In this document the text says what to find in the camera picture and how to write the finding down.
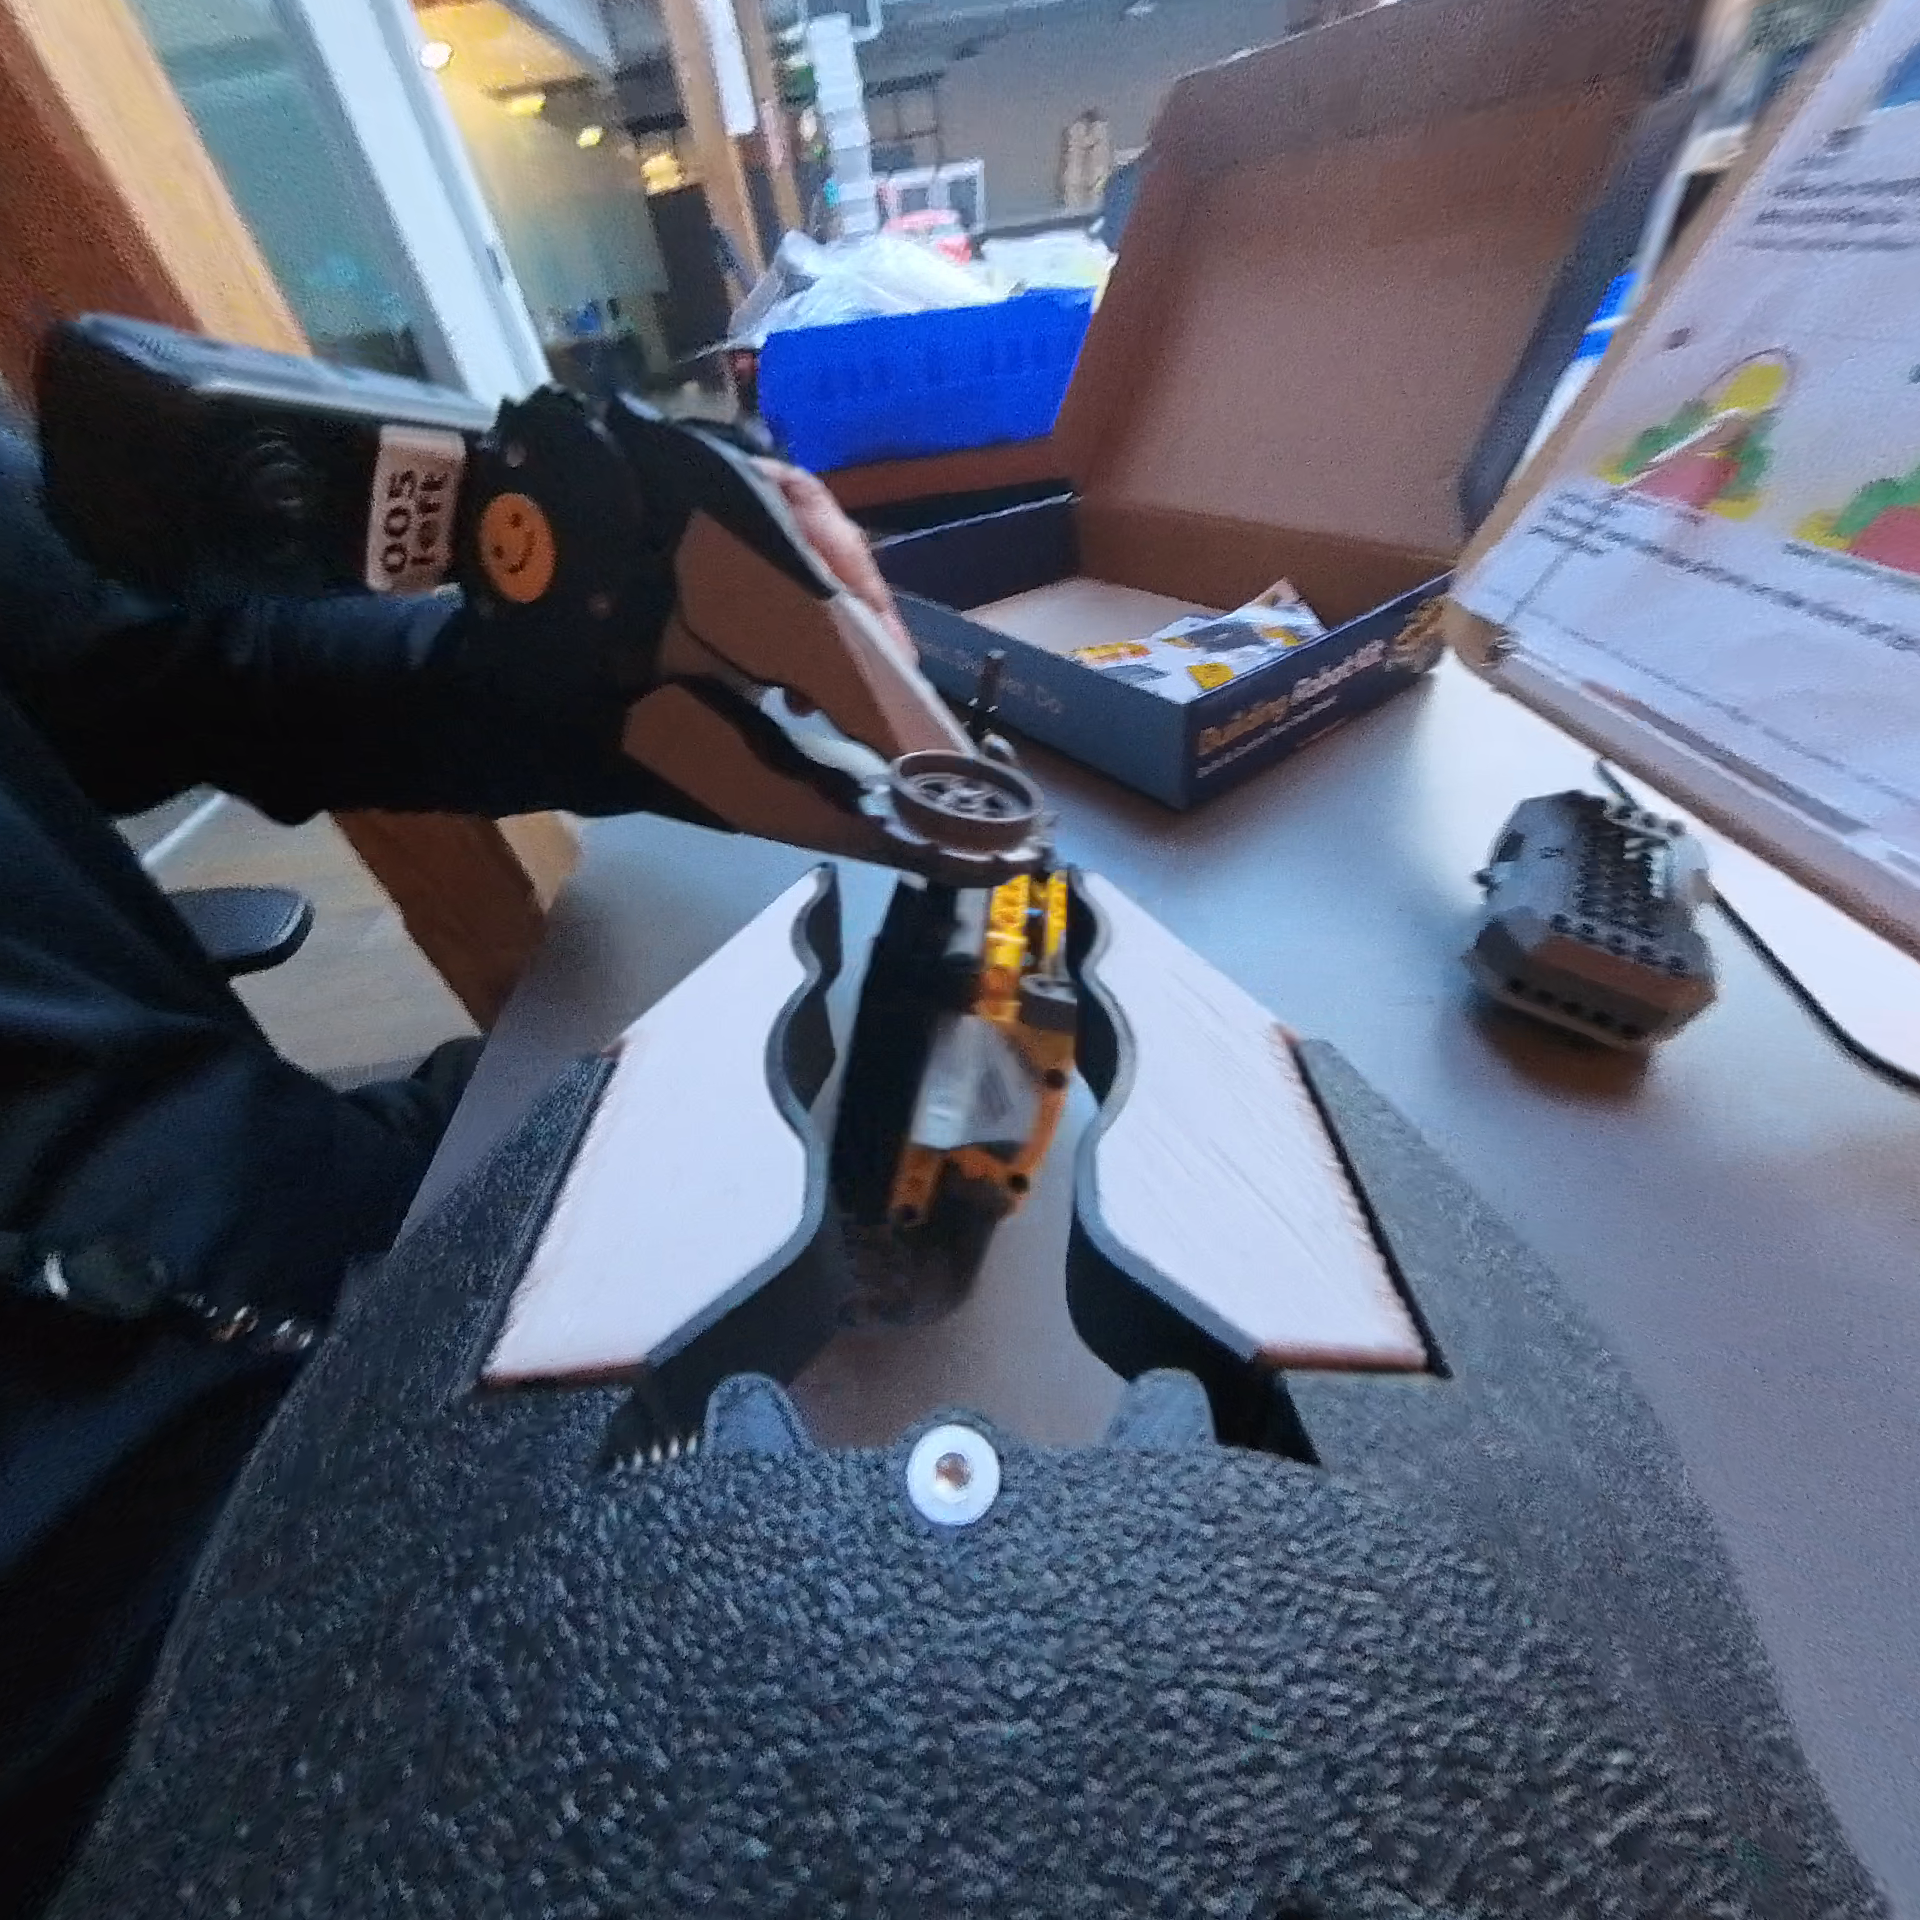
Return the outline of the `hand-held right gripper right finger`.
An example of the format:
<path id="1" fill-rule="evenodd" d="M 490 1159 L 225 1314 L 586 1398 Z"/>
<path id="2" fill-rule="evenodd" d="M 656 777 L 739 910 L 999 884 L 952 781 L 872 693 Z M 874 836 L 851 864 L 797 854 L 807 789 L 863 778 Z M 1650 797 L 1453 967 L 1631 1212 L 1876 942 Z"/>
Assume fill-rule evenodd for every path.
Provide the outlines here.
<path id="1" fill-rule="evenodd" d="M 1114 879 L 1072 878 L 1075 1322 L 1136 1373 L 1171 1321 L 1253 1373 L 1426 1373 L 1428 1342 L 1301 1050 Z"/>

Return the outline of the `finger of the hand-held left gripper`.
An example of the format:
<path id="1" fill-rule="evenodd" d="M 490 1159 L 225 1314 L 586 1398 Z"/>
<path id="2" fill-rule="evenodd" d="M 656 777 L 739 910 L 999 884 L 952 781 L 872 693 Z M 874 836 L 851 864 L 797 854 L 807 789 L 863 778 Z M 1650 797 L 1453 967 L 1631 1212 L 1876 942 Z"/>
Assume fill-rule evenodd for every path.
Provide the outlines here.
<path id="1" fill-rule="evenodd" d="M 661 681 L 775 688 L 883 760 L 975 752 L 935 688 L 851 589 L 801 582 L 713 516 L 688 520 L 675 577 L 677 602 L 656 649 Z"/>
<path id="2" fill-rule="evenodd" d="M 827 718 L 796 714 L 779 690 L 748 702 L 720 682 L 675 678 L 626 709 L 619 744 L 723 828 L 907 869 L 884 820 L 869 810 L 884 758 Z"/>

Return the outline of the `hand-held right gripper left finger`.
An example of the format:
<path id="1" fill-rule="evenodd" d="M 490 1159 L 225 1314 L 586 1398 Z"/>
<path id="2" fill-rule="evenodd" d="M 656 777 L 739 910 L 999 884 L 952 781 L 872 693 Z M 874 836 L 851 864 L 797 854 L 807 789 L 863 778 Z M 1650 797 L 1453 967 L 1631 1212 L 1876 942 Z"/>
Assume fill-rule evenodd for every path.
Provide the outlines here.
<path id="1" fill-rule="evenodd" d="M 604 1050 L 579 1145 L 481 1367 L 484 1384 L 665 1377 L 804 1257 L 841 969 L 812 869 Z"/>

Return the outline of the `grey toothed wheel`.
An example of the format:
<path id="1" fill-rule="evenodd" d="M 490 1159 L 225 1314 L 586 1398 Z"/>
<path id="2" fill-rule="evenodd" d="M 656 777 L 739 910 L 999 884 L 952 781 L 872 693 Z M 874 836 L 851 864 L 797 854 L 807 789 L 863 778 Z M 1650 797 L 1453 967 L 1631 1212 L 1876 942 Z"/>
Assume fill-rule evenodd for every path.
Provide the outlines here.
<path id="1" fill-rule="evenodd" d="M 903 872 L 953 890 L 988 890 L 1044 872 L 1053 816 L 1017 766 L 972 752 L 912 752 L 869 781 L 859 810 Z"/>

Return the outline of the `yellow black toy car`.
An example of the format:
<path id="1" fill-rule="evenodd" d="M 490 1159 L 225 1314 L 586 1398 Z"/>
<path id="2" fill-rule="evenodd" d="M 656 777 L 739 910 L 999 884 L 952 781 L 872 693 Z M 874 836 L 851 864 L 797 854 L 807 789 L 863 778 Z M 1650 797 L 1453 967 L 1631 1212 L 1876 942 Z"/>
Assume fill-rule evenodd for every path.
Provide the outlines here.
<path id="1" fill-rule="evenodd" d="M 1004 654 L 968 714 L 993 730 Z M 1037 1182 L 1066 1116 L 1080 1029 L 1071 872 L 988 890 L 900 878 L 869 948 L 832 1130 L 831 1191 L 851 1332 L 929 1328 L 972 1293 L 999 1228 Z"/>

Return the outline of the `grey cardboard box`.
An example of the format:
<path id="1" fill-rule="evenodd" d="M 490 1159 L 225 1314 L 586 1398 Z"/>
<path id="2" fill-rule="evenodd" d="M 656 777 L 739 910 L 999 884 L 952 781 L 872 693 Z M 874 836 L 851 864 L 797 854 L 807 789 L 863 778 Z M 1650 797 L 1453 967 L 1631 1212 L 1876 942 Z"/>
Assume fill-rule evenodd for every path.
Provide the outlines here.
<path id="1" fill-rule="evenodd" d="M 1066 490 L 880 566 L 940 693 L 1192 809 L 1420 686 L 1684 133 L 1700 4 L 1386 4 L 1178 79 L 1047 438 Z M 1192 703 L 1066 654 L 1289 582 L 1328 634 Z"/>

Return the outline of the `person's left forearm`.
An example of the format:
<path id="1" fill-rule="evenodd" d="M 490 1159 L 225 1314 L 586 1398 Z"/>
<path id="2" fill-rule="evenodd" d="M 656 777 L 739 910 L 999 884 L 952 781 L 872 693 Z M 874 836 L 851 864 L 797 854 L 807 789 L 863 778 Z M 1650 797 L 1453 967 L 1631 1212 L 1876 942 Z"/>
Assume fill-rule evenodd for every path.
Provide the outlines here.
<path id="1" fill-rule="evenodd" d="M 626 711 L 583 658 L 524 654 L 447 597 L 132 592 L 60 536 L 13 422 L 3 456 L 7 856 L 195 785 L 283 824 L 344 809 L 717 824 L 619 750 Z"/>

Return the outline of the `person's left hand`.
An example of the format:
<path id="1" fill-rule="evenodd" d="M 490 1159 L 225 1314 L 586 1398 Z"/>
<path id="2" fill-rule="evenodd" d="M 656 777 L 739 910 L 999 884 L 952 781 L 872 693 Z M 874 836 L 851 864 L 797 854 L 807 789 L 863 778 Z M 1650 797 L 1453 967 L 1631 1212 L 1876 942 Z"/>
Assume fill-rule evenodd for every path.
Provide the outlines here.
<path id="1" fill-rule="evenodd" d="M 837 582 L 879 617 L 896 654 L 917 665 L 917 642 L 900 620 L 893 592 L 880 574 L 874 549 L 827 484 L 819 476 L 773 455 L 749 455 L 749 466 L 783 495 L 804 541 Z"/>

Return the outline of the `large blue box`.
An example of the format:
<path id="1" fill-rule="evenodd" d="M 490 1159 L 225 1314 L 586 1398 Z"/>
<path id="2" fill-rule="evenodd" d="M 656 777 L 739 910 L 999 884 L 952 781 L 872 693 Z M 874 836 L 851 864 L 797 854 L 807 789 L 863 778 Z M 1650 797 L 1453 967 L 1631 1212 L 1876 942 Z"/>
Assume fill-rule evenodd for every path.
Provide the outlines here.
<path id="1" fill-rule="evenodd" d="M 1088 288 L 773 332 L 757 402 L 816 472 L 1043 440 L 1088 335 Z"/>

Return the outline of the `pile of papers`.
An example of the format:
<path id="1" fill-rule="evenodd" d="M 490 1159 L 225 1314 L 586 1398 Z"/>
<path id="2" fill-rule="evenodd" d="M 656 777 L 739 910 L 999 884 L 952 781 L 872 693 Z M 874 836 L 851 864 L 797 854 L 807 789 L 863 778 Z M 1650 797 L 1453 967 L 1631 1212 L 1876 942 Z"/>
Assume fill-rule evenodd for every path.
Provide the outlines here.
<path id="1" fill-rule="evenodd" d="M 1100 300 L 1116 258 L 1100 237 L 1076 228 L 993 237 L 983 258 L 968 261 L 899 230 L 831 245 L 791 230 L 736 309 L 723 344 L 762 348 L 777 332 L 940 312 L 1033 292 Z"/>

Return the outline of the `glass partition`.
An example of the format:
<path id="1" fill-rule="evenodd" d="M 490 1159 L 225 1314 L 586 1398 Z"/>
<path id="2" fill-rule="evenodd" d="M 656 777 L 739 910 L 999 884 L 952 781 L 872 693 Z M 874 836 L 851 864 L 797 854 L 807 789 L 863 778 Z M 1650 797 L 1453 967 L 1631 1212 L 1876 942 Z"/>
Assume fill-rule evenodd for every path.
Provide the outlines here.
<path id="1" fill-rule="evenodd" d="M 317 356 L 487 402 L 546 381 L 405 4 L 136 13 Z"/>

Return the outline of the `yellow grey instruction leaflet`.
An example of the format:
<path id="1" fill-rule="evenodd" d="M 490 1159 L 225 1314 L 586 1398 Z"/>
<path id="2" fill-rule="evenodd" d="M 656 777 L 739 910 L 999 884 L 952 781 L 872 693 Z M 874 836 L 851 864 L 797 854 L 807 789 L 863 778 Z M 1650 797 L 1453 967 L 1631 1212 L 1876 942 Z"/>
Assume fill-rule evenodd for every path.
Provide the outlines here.
<path id="1" fill-rule="evenodd" d="M 1066 658 L 1165 703 L 1192 703 L 1328 634 L 1289 582 L 1228 613 L 1188 613 L 1128 640 L 1085 642 Z"/>

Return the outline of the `grey building block assembly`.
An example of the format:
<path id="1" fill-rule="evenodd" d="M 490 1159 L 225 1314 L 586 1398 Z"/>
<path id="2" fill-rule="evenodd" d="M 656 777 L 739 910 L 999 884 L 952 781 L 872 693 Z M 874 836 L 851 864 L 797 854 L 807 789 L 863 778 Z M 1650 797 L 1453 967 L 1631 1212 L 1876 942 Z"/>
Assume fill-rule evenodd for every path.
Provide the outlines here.
<path id="1" fill-rule="evenodd" d="M 1707 856 L 1657 809 L 1576 789 L 1529 797 L 1506 816 L 1477 884 L 1463 969 L 1489 1001 L 1633 1053 L 1716 1001 L 1698 924 L 1713 897 Z"/>

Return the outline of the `person's upper body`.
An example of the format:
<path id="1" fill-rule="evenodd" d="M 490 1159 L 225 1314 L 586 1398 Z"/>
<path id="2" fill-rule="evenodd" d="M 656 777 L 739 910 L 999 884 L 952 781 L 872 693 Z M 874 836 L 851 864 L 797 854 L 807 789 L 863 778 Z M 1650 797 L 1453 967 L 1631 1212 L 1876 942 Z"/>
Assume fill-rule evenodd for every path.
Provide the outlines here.
<path id="1" fill-rule="evenodd" d="M 459 1084 L 341 1092 L 288 1062 L 120 817 L 3 849 L 13 1911 L 89 1824 L 209 1524 Z"/>

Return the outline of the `wooden partition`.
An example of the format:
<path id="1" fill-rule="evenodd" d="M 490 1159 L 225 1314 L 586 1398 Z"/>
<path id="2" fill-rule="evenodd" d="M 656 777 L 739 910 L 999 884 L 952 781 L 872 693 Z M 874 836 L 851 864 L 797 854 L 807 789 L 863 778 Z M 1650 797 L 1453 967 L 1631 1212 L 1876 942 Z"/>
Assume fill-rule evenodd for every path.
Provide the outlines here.
<path id="1" fill-rule="evenodd" d="M 311 351 L 130 4 L 3 4 L 5 374 L 87 312 L 221 343 Z M 447 810 L 336 810 L 420 958 L 490 1030 L 580 858 L 562 810 L 500 823 Z"/>

